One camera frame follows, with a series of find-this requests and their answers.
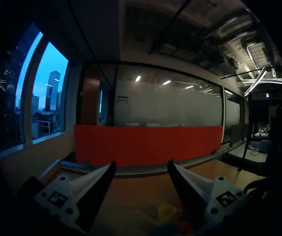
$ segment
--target desk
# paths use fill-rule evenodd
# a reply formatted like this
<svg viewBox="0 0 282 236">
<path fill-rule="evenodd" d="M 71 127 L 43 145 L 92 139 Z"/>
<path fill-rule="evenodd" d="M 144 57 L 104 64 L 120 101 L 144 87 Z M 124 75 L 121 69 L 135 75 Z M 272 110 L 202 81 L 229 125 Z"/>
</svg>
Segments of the desk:
<svg viewBox="0 0 282 236">
<path fill-rule="evenodd" d="M 227 177 L 238 188 L 263 177 L 212 160 L 191 171 L 209 179 L 219 175 Z M 168 174 L 143 178 L 113 179 L 104 198 L 91 235 L 148 235 L 155 230 L 158 221 L 158 207 L 172 204 L 182 208 L 178 194 Z"/>
</svg>

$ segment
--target blue sky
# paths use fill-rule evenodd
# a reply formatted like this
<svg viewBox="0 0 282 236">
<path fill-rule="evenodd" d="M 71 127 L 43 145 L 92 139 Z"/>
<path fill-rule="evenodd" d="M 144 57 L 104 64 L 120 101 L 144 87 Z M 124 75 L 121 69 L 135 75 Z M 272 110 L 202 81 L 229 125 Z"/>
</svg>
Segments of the blue sky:
<svg viewBox="0 0 282 236">
<path fill-rule="evenodd" d="M 43 34 L 41 32 L 37 35 L 22 65 L 18 86 L 16 90 L 17 107 L 19 106 L 18 101 L 21 99 L 22 86 L 23 86 L 23 81 L 27 67 L 29 66 L 33 52 L 35 51 L 35 48 L 40 42 L 42 36 Z M 40 61 L 40 64 L 38 66 L 35 81 L 34 81 L 34 86 L 33 86 L 33 94 L 35 96 L 40 97 L 38 104 L 39 110 L 42 110 L 45 107 L 46 90 L 47 90 L 46 84 L 48 83 L 50 72 L 56 70 L 61 74 L 58 84 L 58 92 L 60 92 L 62 90 L 67 64 L 68 64 L 68 60 L 51 43 L 48 43 L 45 52 L 42 56 L 42 59 Z"/>
</svg>

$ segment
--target window sill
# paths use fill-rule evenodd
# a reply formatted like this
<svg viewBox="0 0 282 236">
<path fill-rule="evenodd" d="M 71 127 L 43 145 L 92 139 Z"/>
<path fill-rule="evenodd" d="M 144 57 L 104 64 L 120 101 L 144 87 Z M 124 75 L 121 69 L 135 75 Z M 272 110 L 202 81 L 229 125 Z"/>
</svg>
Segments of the window sill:
<svg viewBox="0 0 282 236">
<path fill-rule="evenodd" d="M 20 144 L 18 146 L 9 148 L 9 149 L 7 149 L 5 151 L 0 152 L 0 160 L 2 158 L 6 157 L 6 156 L 9 156 L 9 155 L 15 153 L 15 152 L 21 151 L 21 150 L 23 150 L 25 148 L 31 147 L 31 146 L 33 146 L 35 144 L 39 144 L 39 143 L 41 143 L 43 141 L 49 140 L 51 138 L 55 138 L 55 137 L 57 137 L 59 135 L 65 134 L 65 133 L 67 133 L 67 132 L 66 131 L 57 132 L 55 134 L 48 135 L 48 136 L 45 136 L 45 137 L 42 137 L 42 138 L 38 138 L 38 139 L 32 140 L 30 142 L 26 142 L 24 144 Z"/>
</svg>

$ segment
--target orange panel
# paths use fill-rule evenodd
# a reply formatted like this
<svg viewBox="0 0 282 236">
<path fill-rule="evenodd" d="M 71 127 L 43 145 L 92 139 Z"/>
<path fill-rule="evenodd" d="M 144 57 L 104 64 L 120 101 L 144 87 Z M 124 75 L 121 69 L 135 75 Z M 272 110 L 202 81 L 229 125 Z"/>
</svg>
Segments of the orange panel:
<svg viewBox="0 0 282 236">
<path fill-rule="evenodd" d="M 166 164 L 219 150 L 222 126 L 107 127 L 75 125 L 77 163 L 93 166 L 116 161 L 118 167 Z"/>
</svg>

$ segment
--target window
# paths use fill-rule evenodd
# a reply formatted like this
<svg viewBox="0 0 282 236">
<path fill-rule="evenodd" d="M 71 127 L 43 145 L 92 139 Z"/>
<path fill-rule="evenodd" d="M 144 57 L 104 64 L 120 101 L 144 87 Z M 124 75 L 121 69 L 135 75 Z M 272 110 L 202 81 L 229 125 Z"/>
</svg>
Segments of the window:
<svg viewBox="0 0 282 236">
<path fill-rule="evenodd" d="M 166 70 L 119 65 L 115 126 L 222 125 L 221 87 Z"/>
<path fill-rule="evenodd" d="M 68 60 L 49 42 L 35 76 L 31 99 L 32 139 L 63 131 L 62 86 Z"/>
<path fill-rule="evenodd" d="M 20 115 L 27 67 L 42 33 L 31 24 L 0 66 L 0 152 L 25 142 Z"/>
</svg>

